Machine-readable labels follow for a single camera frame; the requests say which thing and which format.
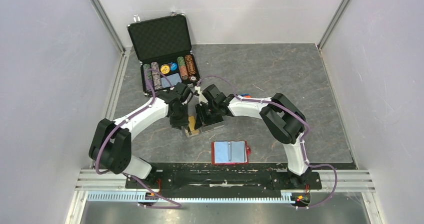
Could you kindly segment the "gold black striped card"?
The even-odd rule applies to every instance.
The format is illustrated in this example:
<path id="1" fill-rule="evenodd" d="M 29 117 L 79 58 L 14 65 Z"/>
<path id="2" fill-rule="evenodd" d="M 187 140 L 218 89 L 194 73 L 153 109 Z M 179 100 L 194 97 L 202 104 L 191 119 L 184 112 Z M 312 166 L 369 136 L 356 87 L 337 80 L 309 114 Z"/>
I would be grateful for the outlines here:
<path id="1" fill-rule="evenodd" d="M 194 116 L 188 117 L 188 127 L 186 129 L 186 135 L 188 137 L 195 136 L 199 134 L 199 130 L 195 129 L 196 119 Z"/>

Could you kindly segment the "clear box with black cards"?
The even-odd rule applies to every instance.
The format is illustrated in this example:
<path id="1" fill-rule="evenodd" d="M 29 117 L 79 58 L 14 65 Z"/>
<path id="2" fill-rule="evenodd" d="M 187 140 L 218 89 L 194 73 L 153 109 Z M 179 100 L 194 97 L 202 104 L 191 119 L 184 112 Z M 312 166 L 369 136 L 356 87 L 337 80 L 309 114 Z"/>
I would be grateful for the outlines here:
<path id="1" fill-rule="evenodd" d="M 188 117 L 188 126 L 184 129 L 184 133 L 187 137 L 194 137 L 202 133 L 219 129 L 225 125 L 225 121 L 213 121 L 212 124 L 205 124 L 201 122 L 200 118 L 195 116 Z"/>

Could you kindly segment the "red leather card holder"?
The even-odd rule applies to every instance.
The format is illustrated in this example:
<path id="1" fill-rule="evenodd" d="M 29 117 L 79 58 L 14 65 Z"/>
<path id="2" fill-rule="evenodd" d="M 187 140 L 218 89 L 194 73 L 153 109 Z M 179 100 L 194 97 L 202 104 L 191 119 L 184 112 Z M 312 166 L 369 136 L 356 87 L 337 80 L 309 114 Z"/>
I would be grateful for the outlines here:
<path id="1" fill-rule="evenodd" d="M 244 165 L 249 163 L 251 149 L 247 141 L 216 141 L 211 143 L 213 165 Z"/>

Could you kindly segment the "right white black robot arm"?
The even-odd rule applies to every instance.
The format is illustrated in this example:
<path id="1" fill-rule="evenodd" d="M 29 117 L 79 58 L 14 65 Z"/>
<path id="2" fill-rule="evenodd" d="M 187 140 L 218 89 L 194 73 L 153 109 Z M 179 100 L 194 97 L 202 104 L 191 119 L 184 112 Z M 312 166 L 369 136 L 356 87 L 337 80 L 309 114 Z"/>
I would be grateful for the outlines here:
<path id="1" fill-rule="evenodd" d="M 270 98 L 248 98 L 228 95 L 212 84 L 205 89 L 195 87 L 199 104 L 206 107 L 206 113 L 213 116 L 251 117 L 261 119 L 271 135 L 283 144 L 287 156 L 289 183 L 302 188 L 309 182 L 309 160 L 305 151 L 305 135 L 310 130 L 306 118 L 283 94 Z"/>

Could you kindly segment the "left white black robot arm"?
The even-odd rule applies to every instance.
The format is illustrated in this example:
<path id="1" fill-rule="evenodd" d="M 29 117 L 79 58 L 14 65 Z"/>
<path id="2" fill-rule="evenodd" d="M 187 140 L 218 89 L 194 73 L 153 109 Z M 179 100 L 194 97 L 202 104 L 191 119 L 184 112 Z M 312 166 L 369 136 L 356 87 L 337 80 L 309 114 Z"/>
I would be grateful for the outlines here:
<path id="1" fill-rule="evenodd" d="M 157 91 L 149 101 L 135 111 L 115 120 L 102 119 L 97 124 L 88 152 L 95 171 L 129 174 L 137 177 L 145 188 L 153 187 L 157 174 L 153 166 L 132 154 L 132 140 L 154 122 L 168 118 L 173 128 L 189 124 L 188 101 L 191 89 L 182 83 Z"/>

